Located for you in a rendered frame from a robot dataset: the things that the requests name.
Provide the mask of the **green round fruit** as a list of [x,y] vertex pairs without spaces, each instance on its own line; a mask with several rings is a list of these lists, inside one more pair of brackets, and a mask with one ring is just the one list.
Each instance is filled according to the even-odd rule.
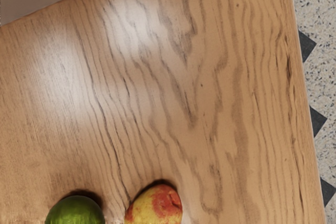
[[69,196],[49,211],[45,224],[106,224],[102,209],[86,196]]

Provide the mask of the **yellow red pear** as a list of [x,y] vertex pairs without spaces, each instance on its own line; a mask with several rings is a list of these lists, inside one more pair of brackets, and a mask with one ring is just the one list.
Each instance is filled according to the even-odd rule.
[[179,194],[166,184],[141,193],[129,206],[124,224],[181,224],[183,206]]

